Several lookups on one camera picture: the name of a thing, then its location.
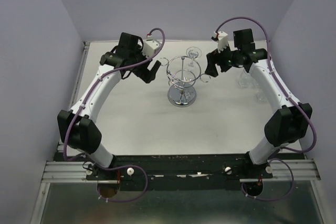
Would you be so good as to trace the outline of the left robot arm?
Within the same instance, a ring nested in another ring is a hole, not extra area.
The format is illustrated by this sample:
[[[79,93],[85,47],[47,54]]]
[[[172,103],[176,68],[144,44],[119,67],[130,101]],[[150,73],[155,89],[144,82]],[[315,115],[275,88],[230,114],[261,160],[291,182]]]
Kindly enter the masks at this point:
[[[104,179],[116,175],[113,164],[116,157],[104,147],[102,134],[96,126],[99,112],[112,89],[126,78],[127,72],[145,83],[155,79],[161,63],[156,61],[151,69],[148,66],[164,44],[165,40],[154,39],[152,33],[142,39],[122,32],[118,44],[101,56],[95,77],[84,94],[69,110],[61,110],[57,116],[64,160],[73,160],[67,155],[67,148],[71,147],[96,163],[98,173]]]

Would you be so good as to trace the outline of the clear wine glass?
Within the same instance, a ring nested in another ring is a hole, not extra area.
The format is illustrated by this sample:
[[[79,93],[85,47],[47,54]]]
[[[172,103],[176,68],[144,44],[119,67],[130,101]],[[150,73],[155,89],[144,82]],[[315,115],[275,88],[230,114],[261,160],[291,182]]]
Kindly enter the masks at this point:
[[[238,85],[241,88],[248,88],[252,85],[252,83],[253,83],[252,76],[248,72],[243,70],[242,73],[239,76]]]

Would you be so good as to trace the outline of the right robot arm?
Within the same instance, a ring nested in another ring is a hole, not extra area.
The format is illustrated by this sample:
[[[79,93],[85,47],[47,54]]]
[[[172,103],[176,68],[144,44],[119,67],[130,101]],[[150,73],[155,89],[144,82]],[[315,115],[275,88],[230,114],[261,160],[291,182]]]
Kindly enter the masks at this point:
[[[260,165],[281,148],[296,142],[306,135],[312,107],[301,103],[287,88],[276,72],[274,64],[267,58],[267,50],[257,49],[251,29],[234,32],[235,50],[231,50],[228,35],[215,32],[212,40],[217,49],[206,55],[205,74],[217,77],[219,72],[243,67],[259,84],[272,109],[272,117],[264,127],[264,137],[248,152],[249,160],[241,165],[242,173],[249,178],[260,172]]]

